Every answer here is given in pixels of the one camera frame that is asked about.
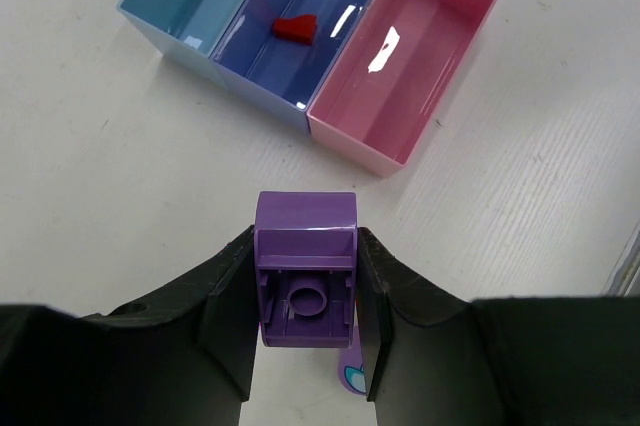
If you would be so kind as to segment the purple butterfly lego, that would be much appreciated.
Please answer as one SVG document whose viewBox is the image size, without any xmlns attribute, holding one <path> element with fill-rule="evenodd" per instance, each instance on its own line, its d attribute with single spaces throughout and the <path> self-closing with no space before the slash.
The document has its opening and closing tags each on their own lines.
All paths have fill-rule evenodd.
<svg viewBox="0 0 640 426">
<path fill-rule="evenodd" d="M 263 191 L 253 240 L 264 344 L 348 347 L 354 329 L 356 195 Z"/>
</svg>

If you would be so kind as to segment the purple lego with paw print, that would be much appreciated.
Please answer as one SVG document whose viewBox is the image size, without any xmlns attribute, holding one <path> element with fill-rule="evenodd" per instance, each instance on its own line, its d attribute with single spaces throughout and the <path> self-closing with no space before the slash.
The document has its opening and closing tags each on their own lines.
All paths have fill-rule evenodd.
<svg viewBox="0 0 640 426">
<path fill-rule="evenodd" d="M 350 348 L 340 351 L 337 371 L 338 378 L 347 391 L 356 395 L 366 395 L 365 375 L 359 346 L 353 344 Z"/>
</svg>

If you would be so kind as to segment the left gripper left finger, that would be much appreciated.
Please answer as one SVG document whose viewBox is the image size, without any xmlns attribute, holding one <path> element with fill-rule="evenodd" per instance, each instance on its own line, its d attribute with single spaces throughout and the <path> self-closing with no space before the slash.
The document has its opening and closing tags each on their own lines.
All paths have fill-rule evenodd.
<svg viewBox="0 0 640 426">
<path fill-rule="evenodd" d="M 235 425 L 257 347 L 253 233 L 113 312 L 1 309 L 5 425 Z"/>
</svg>

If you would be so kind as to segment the small red lego slope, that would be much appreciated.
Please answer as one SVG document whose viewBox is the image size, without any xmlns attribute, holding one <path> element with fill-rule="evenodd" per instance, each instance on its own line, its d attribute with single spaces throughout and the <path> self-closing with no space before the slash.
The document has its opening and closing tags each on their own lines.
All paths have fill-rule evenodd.
<svg viewBox="0 0 640 426">
<path fill-rule="evenodd" d="M 272 26 L 272 34 L 282 40 L 311 46 L 317 31 L 317 16 L 303 14 L 295 17 L 279 17 Z"/>
</svg>

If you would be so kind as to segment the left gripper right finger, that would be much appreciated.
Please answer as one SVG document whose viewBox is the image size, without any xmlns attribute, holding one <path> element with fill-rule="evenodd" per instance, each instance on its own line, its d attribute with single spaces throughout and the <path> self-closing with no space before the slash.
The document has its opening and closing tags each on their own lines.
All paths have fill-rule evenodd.
<svg viewBox="0 0 640 426">
<path fill-rule="evenodd" d="M 634 296 L 467 302 L 358 238 L 367 398 L 381 425 L 635 425 Z"/>
</svg>

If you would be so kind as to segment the pink container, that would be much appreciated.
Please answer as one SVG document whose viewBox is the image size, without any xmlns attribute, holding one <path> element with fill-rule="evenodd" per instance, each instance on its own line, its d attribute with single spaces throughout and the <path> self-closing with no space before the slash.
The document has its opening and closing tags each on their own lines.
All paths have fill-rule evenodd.
<svg viewBox="0 0 640 426">
<path fill-rule="evenodd" d="M 401 170 L 496 0 L 371 0 L 308 110 L 312 137 Z"/>
</svg>

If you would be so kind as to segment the metal rail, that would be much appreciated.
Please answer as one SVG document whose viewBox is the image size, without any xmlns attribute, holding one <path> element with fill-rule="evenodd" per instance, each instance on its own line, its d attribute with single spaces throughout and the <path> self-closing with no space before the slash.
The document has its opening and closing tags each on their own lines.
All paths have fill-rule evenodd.
<svg viewBox="0 0 640 426">
<path fill-rule="evenodd" d="M 640 234 L 636 225 L 603 288 L 606 296 L 639 295 Z"/>
</svg>

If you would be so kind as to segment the dark blue container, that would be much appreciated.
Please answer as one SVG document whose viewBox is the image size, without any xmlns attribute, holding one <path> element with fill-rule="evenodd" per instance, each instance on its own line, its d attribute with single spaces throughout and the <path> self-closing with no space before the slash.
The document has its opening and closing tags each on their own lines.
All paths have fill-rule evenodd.
<svg viewBox="0 0 640 426">
<path fill-rule="evenodd" d="M 370 0 L 246 0 L 212 59 L 229 91 L 309 132 L 307 111 Z"/>
</svg>

